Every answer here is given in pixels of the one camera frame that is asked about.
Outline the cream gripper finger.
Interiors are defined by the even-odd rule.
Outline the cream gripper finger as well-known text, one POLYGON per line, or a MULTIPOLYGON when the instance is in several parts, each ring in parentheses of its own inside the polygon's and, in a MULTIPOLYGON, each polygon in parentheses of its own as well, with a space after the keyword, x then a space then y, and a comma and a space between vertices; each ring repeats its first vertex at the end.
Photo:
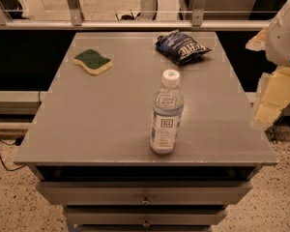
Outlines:
POLYGON ((252 51, 264 50, 266 39, 267 39, 267 28, 263 28, 246 43, 246 49, 252 51))
POLYGON ((271 74, 259 79, 256 102, 252 108, 251 126, 270 127, 290 103, 290 67, 278 66, 271 74))

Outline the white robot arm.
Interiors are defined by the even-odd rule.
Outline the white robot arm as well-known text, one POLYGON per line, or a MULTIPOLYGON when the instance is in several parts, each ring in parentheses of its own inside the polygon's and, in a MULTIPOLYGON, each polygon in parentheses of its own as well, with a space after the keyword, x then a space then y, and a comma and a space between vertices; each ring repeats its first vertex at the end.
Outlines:
POLYGON ((271 126, 290 103, 290 0, 268 27, 246 43, 246 49, 264 50, 266 59, 276 64, 274 72, 260 77, 253 105, 250 124, 262 130, 271 126))

